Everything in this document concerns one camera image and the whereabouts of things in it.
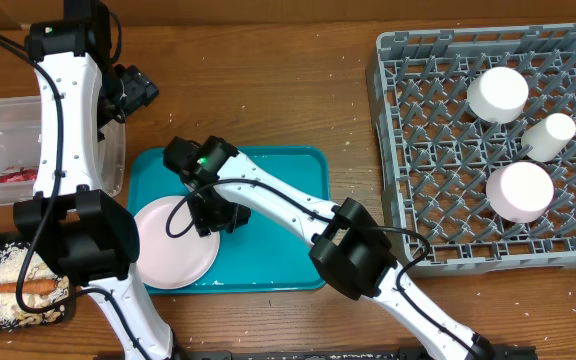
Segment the large pink plate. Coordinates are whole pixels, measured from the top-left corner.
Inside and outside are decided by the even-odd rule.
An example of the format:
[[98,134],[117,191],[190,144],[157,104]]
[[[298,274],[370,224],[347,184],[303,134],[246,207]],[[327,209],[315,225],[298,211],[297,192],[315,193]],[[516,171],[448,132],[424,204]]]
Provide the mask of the large pink plate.
[[183,196],[154,200],[136,215],[140,238],[137,269],[146,285],[174,290],[195,283],[212,267],[220,248],[220,235],[200,236],[194,226],[179,238],[165,231],[166,221]]

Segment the red ketchup packet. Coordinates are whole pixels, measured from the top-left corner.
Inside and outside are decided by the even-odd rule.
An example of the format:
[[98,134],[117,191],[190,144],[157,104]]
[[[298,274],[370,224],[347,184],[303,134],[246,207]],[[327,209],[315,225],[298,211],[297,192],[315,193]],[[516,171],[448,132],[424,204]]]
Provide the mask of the red ketchup packet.
[[0,183],[35,181],[37,173],[37,167],[9,167],[0,173]]

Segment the orange carrot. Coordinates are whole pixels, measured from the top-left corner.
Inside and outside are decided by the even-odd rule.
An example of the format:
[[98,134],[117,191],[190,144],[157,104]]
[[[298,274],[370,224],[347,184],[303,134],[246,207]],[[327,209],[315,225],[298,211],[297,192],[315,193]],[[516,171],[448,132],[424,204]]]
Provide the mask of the orange carrot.
[[[50,295],[57,289],[57,282],[52,279],[37,279],[26,281],[22,285],[22,293],[30,295]],[[0,284],[0,293],[15,293],[16,283]]]

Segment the rice and peanuts pile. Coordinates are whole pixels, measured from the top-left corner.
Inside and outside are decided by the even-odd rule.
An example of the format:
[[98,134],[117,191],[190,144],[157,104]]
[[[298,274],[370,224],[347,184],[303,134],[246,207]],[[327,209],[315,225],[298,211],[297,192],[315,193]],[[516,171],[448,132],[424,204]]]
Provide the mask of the rice and peanuts pile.
[[[18,243],[0,245],[0,284],[17,283],[27,249]],[[57,289],[50,295],[23,294],[23,303],[36,311],[29,313],[23,310],[15,293],[0,293],[0,331],[11,331],[44,324],[57,323],[67,315],[67,307],[62,305],[55,309],[49,307],[68,297],[70,283],[67,277],[54,274],[38,254],[33,254],[26,271],[25,280],[52,279],[57,282]]]

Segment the grey dishwasher rack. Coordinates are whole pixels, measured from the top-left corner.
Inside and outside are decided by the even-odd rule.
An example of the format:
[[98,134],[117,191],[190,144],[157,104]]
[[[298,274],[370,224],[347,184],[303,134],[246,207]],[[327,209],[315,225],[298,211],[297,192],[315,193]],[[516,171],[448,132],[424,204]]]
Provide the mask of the grey dishwasher rack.
[[[502,125],[467,101],[470,83],[497,66],[529,88],[521,115]],[[494,171],[527,159],[526,130],[555,113],[576,125],[576,23],[385,32],[366,79],[385,221],[415,275],[576,268],[576,131],[544,164],[554,197],[535,221],[501,218],[485,194]]]

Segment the small pink plate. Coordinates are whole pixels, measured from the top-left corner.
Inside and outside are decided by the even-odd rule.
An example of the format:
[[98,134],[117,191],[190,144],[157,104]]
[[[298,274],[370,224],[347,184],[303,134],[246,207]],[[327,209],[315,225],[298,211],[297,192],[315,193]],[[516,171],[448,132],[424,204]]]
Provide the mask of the small pink plate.
[[514,223],[529,223],[543,215],[554,196],[547,172],[530,162],[516,162],[493,171],[486,183],[492,209]]

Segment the pale green saucer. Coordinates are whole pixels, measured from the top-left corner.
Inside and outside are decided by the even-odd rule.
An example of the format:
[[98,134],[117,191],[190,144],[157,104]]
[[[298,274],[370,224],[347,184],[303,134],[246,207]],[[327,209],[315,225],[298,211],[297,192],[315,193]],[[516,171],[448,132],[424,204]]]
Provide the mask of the pale green saucer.
[[472,112],[482,120],[499,124],[517,119],[528,95],[526,79],[508,67],[486,70],[467,89],[467,101]]

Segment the white cup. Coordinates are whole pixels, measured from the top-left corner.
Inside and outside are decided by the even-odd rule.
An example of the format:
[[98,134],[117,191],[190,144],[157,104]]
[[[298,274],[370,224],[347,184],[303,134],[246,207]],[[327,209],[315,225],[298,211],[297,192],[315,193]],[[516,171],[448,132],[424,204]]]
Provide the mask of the white cup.
[[554,113],[528,129],[521,138],[527,156],[539,162],[553,160],[576,133],[574,120],[563,113]]

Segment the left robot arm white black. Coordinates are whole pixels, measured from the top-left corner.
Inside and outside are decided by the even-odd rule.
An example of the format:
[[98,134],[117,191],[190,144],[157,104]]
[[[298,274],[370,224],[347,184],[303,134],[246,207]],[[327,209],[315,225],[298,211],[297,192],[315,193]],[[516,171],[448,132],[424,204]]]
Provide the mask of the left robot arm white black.
[[41,147],[32,199],[13,207],[18,231],[52,272],[98,304],[128,359],[182,359],[137,272],[133,216],[102,188],[98,142],[130,109],[116,75],[110,15],[35,23],[26,38],[41,97]]

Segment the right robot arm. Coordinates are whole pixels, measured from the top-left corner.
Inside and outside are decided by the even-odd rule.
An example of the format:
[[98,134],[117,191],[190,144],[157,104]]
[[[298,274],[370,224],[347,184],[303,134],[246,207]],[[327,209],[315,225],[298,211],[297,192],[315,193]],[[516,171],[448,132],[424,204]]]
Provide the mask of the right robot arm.
[[447,315],[410,279],[392,253],[389,234],[359,202],[342,204],[305,194],[257,166],[224,139],[184,140],[176,161],[190,193],[191,227],[206,236],[233,232],[258,213],[302,240],[320,278],[342,295],[368,298],[386,310],[432,359],[491,359],[482,335]]

